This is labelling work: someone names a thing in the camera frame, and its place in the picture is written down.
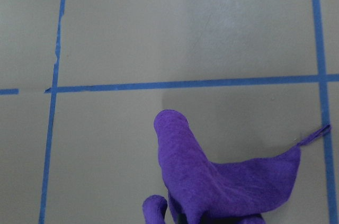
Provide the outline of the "purple cloth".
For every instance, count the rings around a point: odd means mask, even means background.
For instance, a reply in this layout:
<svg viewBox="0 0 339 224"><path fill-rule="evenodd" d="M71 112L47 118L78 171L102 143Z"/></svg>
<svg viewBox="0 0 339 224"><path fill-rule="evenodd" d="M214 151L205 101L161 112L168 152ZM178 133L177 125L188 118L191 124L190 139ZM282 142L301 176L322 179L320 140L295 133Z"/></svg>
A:
<svg viewBox="0 0 339 224"><path fill-rule="evenodd" d="M168 191L142 205L146 223L263 223L262 213L286 203L292 193L301 148L328 134L327 125L274 157L237 163L213 163L195 139L186 117L163 110L154 119L158 162Z"/></svg>

